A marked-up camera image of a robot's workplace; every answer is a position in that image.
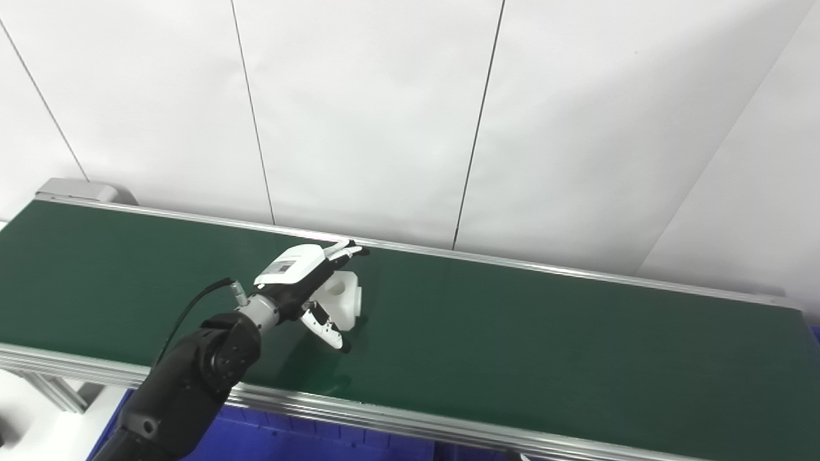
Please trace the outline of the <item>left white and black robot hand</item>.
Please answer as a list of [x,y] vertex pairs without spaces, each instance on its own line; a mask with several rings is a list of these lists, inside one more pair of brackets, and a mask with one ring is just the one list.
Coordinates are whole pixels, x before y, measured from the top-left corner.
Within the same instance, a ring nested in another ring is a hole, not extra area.
[[348,353],[350,343],[343,333],[361,313],[361,287],[357,275],[342,268],[369,253],[351,239],[330,247],[288,248],[254,279],[254,291],[240,312],[254,320],[262,334],[298,321],[334,350]]

